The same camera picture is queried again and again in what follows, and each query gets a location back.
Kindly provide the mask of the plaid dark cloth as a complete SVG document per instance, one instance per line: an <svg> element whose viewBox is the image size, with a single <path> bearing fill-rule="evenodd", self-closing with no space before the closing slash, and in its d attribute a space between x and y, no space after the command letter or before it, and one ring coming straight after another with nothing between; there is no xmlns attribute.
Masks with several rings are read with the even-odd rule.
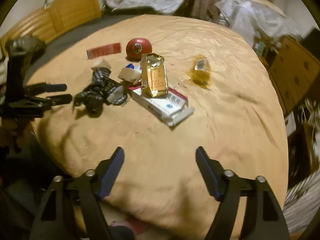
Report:
<svg viewBox="0 0 320 240"><path fill-rule="evenodd" d="M92 81L73 99L73 108L84 105L91 114L100 113L104 104L121 106L127 102L127 93L122 84L110 78L106 67L92 68Z"/></svg>

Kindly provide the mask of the brown sponge block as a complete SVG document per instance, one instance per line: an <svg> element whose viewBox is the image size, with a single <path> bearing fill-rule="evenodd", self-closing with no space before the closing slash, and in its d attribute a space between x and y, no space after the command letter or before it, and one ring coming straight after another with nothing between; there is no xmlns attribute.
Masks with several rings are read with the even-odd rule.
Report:
<svg viewBox="0 0 320 240"><path fill-rule="evenodd" d="M118 75L119 79L123 81L127 81L133 85L136 85L137 83L139 83L141 80L141 77L142 77L141 73L132 68L123 68Z"/></svg>

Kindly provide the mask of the grey striped cloth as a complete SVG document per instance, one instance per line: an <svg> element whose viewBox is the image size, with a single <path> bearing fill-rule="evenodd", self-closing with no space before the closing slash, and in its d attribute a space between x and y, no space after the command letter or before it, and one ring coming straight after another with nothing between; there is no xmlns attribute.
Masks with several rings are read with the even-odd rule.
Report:
<svg viewBox="0 0 320 240"><path fill-rule="evenodd" d="M283 214L290 234L302 233L319 208L319 170L289 189Z"/></svg>

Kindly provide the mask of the beige sponge block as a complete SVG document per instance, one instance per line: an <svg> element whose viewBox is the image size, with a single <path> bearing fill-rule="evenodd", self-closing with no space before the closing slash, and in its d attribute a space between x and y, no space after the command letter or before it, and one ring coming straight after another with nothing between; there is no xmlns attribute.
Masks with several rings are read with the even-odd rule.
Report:
<svg viewBox="0 0 320 240"><path fill-rule="evenodd" d="M107 68L111 70L111 65L105 59L94 60L91 66L92 70L97 70L98 68Z"/></svg>

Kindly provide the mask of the red carton box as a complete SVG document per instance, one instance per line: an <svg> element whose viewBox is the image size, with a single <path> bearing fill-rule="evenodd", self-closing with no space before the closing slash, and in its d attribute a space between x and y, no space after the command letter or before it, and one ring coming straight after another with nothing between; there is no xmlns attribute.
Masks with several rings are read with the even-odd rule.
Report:
<svg viewBox="0 0 320 240"><path fill-rule="evenodd" d="M86 50L86 53L88 59L95 59L101 56L118 54L121 53L121 51L121 43L113 43Z"/></svg>

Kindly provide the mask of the wooden headboard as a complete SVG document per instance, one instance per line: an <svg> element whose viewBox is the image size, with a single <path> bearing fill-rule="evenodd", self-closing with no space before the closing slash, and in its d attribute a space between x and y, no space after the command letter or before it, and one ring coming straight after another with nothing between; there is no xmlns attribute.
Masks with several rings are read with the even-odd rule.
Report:
<svg viewBox="0 0 320 240"><path fill-rule="evenodd" d="M33 11L1 37L3 54L8 55L5 49L7 40L29 34L48 44L66 32L100 17L98 0L54 0L49 8Z"/></svg>

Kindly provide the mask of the blue bottle cap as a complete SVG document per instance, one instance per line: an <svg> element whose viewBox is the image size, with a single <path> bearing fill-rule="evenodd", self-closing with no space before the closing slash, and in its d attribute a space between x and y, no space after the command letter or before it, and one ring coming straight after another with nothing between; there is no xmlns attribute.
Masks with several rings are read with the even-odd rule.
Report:
<svg viewBox="0 0 320 240"><path fill-rule="evenodd" d="M128 64L125 68L131 68L131 69L134 69L135 66L133 64Z"/></svg>

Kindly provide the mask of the red round ball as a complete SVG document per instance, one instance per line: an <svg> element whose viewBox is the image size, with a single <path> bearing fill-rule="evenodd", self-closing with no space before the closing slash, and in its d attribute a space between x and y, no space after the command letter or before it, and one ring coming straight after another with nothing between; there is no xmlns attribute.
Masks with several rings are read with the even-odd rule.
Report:
<svg viewBox="0 0 320 240"><path fill-rule="evenodd" d="M152 53L152 44L146 38L133 38L126 45L127 58L140 61L143 54Z"/></svg>

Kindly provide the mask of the gold clear cigarette box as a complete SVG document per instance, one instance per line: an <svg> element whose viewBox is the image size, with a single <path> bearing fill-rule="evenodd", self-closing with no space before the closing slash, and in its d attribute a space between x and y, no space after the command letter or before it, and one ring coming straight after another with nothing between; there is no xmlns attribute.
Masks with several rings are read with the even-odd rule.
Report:
<svg viewBox="0 0 320 240"><path fill-rule="evenodd" d="M164 57L155 53L143 54L140 66L142 69L141 87L143 93L151 98L167 94L168 80Z"/></svg>

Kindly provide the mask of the white cigarette carton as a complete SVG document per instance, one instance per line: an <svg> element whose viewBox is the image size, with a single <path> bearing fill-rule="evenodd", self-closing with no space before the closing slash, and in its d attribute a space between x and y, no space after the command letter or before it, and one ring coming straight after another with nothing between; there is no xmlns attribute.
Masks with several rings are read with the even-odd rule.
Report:
<svg viewBox="0 0 320 240"><path fill-rule="evenodd" d="M131 98L150 111L161 122L174 127L195 112L189 107L188 98L169 87L167 94L151 98L143 93L141 86L129 87Z"/></svg>

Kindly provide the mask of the wooden drawer dresser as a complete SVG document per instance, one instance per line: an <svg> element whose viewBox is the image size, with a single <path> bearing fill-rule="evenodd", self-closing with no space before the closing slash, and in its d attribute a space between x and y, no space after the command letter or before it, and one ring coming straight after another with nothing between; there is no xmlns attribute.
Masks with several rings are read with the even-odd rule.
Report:
<svg viewBox="0 0 320 240"><path fill-rule="evenodd" d="M280 38L280 47L268 47L259 60L269 74L283 115L286 117L308 95L319 81L319 60L290 36Z"/></svg>

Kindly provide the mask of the yellow plastic wrapper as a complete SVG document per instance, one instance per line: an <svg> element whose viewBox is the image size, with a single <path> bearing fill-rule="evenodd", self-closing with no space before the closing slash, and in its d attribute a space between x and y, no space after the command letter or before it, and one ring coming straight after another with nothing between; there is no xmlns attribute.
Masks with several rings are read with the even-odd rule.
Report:
<svg viewBox="0 0 320 240"><path fill-rule="evenodd" d="M187 70L187 75L196 85L199 85L203 88L208 88L208 86L211 84L211 70L212 69L208 59L199 54L193 57L193 64L191 68Z"/></svg>

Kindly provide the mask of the white plastic sheet right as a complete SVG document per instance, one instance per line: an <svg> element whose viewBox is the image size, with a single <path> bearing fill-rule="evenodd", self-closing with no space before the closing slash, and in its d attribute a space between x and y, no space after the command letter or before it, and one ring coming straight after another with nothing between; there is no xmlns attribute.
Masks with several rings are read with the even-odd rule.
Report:
<svg viewBox="0 0 320 240"><path fill-rule="evenodd" d="M229 28L251 47L256 37L271 42L283 36L301 38L294 20L267 0L220 0L215 6L229 23Z"/></svg>

